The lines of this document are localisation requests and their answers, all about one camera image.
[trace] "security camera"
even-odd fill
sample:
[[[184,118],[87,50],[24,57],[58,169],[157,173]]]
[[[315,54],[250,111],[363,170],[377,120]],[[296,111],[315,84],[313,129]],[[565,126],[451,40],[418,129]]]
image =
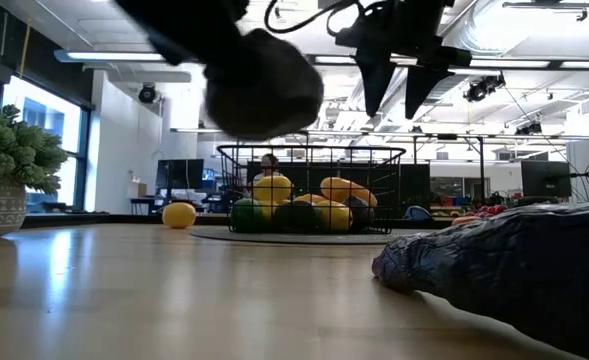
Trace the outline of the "security camera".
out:
[[[158,100],[158,92],[154,83],[143,84],[143,89],[138,93],[138,99],[143,104],[154,104]]]

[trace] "table surface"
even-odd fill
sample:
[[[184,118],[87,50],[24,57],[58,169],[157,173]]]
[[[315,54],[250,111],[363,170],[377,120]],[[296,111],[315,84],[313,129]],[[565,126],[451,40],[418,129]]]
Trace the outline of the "table surface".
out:
[[[577,359],[372,278],[383,247],[105,224],[0,240],[0,359]]]

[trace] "potted plant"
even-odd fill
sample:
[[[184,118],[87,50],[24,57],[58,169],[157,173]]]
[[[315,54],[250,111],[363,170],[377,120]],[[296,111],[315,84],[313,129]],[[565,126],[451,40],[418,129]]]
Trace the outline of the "potted plant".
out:
[[[55,173],[67,159],[58,136],[17,121],[18,114],[12,105],[0,111],[0,236],[23,224],[25,187],[56,194],[60,179]]]

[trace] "green leaves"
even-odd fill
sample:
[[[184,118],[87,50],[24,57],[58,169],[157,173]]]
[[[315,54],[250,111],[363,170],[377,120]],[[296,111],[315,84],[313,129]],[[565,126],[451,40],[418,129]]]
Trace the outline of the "green leaves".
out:
[[[48,195],[60,189],[60,170],[67,154],[59,136],[17,121],[20,111],[5,106],[0,111],[0,176],[10,176]]]

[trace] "black wire basket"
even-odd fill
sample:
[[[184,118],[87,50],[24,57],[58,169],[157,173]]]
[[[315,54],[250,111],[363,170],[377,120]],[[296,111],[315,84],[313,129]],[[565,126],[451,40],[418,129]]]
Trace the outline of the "black wire basket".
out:
[[[405,149],[224,145],[230,231],[389,234]],[[266,157],[275,155],[278,163]]]

